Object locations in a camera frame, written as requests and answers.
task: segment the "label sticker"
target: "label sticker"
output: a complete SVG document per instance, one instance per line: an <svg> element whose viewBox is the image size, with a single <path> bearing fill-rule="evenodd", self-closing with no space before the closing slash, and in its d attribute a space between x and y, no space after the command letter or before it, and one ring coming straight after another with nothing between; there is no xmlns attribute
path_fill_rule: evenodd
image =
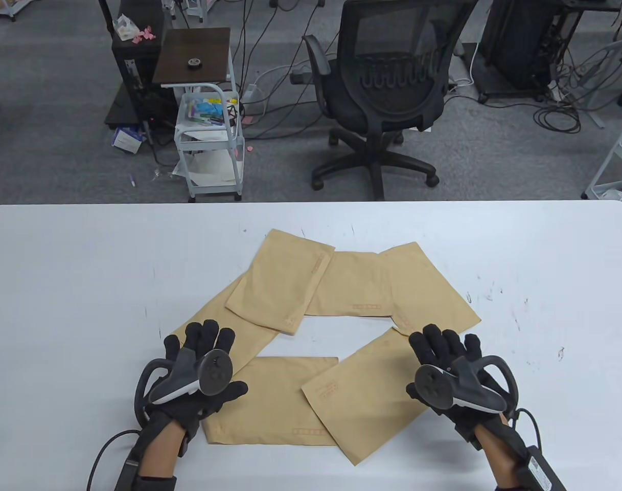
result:
<svg viewBox="0 0 622 491"><path fill-rule="evenodd" d="M551 491L551 481L549 477L547 477L545 472L543 472L542 468L538 465L538 461L533 457L528 461L528 470L533 477L535 477L543 491Z"/></svg>

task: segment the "small box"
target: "small box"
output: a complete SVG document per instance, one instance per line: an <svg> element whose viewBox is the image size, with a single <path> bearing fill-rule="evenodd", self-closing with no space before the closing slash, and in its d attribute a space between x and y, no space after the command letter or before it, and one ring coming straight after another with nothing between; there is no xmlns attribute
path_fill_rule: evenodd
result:
<svg viewBox="0 0 622 491"><path fill-rule="evenodd" d="M125 152L136 153L141 147L143 136L134 128L118 128L113 136L113 147Z"/></svg>

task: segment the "plastic bag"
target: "plastic bag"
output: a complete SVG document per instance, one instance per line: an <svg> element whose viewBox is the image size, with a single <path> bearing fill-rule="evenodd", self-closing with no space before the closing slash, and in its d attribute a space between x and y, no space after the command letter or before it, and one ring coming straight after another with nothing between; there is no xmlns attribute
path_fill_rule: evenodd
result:
<svg viewBox="0 0 622 491"><path fill-rule="evenodd" d="M118 33L120 40L130 40L141 34L138 26L124 14L113 21L113 28Z"/></svg>

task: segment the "pink item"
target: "pink item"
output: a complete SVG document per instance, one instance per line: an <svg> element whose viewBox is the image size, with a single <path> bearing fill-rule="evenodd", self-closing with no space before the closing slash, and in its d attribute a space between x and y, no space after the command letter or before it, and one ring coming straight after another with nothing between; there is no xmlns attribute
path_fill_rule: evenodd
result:
<svg viewBox="0 0 622 491"><path fill-rule="evenodd" d="M143 31L143 37L145 39L149 39L149 40L156 39L156 36L154 34L152 34L152 27L151 26L147 26L145 28L145 31Z"/></svg>
<svg viewBox="0 0 622 491"><path fill-rule="evenodd" d="M133 44L138 44L143 39L147 39L147 40L156 39L156 36L154 34L152 34L152 27L151 26L147 26L145 28L145 31L140 31L138 33L138 36L134 37L133 40L131 40L131 42Z"/></svg>

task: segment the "kraft paper envelope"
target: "kraft paper envelope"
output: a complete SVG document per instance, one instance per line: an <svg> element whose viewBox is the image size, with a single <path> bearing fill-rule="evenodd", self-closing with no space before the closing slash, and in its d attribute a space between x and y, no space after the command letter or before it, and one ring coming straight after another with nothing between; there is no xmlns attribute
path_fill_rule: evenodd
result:
<svg viewBox="0 0 622 491"><path fill-rule="evenodd" d="M406 393L418 368L408 338L390 329L302 390L340 449L357 465L427 409Z"/></svg>
<svg viewBox="0 0 622 491"><path fill-rule="evenodd" d="M459 334L481 322L416 242L381 253L393 286L393 321L406 336L427 324Z"/></svg>
<svg viewBox="0 0 622 491"><path fill-rule="evenodd" d="M257 325L295 334L334 248L272 230L226 307Z"/></svg>
<svg viewBox="0 0 622 491"><path fill-rule="evenodd" d="M192 316L187 323L174 332L179 338L179 341L183 344L186 339L186 326L190 322L204 323L206 319L213 319L217 321L220 328L231 327L236 333L236 340L229 353L234 365L234 373L247 365L247 363L258 355L263 348L268 346L278 334L276 330L260 327L259 325L254 325L239 318L224 306L240 279L239 277L234 280L231 285L227 286L222 292L213 297L208 304Z"/></svg>
<svg viewBox="0 0 622 491"><path fill-rule="evenodd" d="M334 252L306 315L392 316L390 279L381 256L372 252Z"/></svg>
<svg viewBox="0 0 622 491"><path fill-rule="evenodd" d="M336 445L302 393L302 384L338 358L254 358L236 374L249 391L202 421L209 443Z"/></svg>

